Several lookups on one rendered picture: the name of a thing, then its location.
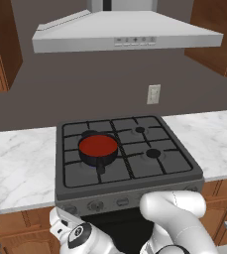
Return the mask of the red marinara sauce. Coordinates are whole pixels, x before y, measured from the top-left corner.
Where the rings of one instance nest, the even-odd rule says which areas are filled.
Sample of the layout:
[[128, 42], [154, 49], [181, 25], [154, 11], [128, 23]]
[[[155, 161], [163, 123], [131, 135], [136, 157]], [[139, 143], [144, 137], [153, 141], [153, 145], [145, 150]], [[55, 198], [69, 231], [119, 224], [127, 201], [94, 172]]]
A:
[[79, 150], [93, 157], [108, 156], [117, 150], [117, 142], [106, 135], [92, 135], [79, 143]]

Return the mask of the black oven door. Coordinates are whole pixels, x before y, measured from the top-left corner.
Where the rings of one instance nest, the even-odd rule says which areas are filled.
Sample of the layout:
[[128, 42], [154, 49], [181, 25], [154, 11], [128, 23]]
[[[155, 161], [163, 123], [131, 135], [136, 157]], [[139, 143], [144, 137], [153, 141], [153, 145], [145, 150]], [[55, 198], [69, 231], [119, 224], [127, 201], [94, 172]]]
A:
[[141, 215], [138, 208], [86, 215], [81, 219], [107, 233], [117, 249], [125, 254], [140, 254], [154, 227], [152, 222]]

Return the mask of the brown wooden drawer front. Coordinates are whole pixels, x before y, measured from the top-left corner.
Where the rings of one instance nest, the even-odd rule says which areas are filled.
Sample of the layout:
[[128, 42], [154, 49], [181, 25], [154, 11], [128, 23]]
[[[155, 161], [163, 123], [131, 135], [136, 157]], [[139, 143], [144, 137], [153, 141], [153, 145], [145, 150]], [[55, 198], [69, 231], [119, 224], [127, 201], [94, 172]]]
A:
[[205, 198], [227, 197], [227, 179], [205, 183], [201, 193]]
[[50, 228], [50, 207], [0, 214], [0, 235]]

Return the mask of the black saucepan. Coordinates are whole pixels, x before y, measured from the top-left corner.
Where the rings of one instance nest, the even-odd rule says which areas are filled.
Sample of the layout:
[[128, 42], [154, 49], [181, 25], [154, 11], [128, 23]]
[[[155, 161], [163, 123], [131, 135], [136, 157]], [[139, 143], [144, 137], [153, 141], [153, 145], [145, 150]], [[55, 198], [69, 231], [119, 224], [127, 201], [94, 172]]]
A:
[[111, 134], [107, 134], [105, 132], [98, 132], [95, 130], [87, 130], [81, 134], [81, 139], [78, 141], [78, 154], [81, 161], [88, 166], [94, 167], [98, 175], [103, 175], [105, 173], [105, 168], [116, 160], [118, 156], [118, 148], [115, 152], [113, 152], [112, 154], [108, 156], [103, 156], [103, 157], [87, 156], [79, 150], [79, 143], [84, 138], [92, 136], [92, 135], [106, 135], [113, 138], [116, 142], [117, 140]]

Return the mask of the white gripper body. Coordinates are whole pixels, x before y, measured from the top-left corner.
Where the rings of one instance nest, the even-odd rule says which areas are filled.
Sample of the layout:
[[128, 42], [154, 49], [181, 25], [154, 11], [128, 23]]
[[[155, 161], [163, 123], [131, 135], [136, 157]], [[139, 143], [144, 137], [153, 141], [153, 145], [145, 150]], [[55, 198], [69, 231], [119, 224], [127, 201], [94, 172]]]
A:
[[50, 233], [54, 236], [63, 236], [81, 223], [81, 219], [54, 207], [50, 212]]

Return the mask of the silver range hood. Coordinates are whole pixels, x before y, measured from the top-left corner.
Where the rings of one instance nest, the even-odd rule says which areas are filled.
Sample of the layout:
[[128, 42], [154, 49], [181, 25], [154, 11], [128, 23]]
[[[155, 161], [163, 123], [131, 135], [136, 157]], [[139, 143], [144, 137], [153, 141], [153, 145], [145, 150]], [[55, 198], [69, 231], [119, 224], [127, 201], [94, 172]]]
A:
[[223, 35], [157, 12], [158, 0], [87, 0], [83, 11], [41, 24], [38, 53], [219, 47]]

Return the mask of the grey gas stove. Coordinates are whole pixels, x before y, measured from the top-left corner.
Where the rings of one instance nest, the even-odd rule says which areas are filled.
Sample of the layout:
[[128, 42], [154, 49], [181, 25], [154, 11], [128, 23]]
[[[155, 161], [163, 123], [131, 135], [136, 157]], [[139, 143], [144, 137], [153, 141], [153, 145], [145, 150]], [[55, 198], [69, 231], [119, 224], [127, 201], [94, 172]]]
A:
[[[111, 134], [118, 143], [116, 160], [98, 175], [83, 163], [78, 141], [87, 130]], [[137, 207], [141, 196], [150, 191], [202, 190], [203, 172], [173, 131], [158, 115], [62, 122], [57, 126], [56, 206], [72, 204], [79, 216]], [[118, 198], [129, 204], [118, 206]], [[100, 211], [87, 205], [102, 201]]]

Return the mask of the beige wall outlet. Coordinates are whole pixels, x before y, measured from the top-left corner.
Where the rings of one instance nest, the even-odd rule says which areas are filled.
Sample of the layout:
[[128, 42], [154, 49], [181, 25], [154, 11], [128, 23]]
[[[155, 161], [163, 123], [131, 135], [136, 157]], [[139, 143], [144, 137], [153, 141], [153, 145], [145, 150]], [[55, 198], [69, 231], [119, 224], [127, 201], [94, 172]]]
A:
[[153, 84], [149, 86], [148, 90], [148, 104], [158, 104], [160, 100], [161, 86], [159, 84]]

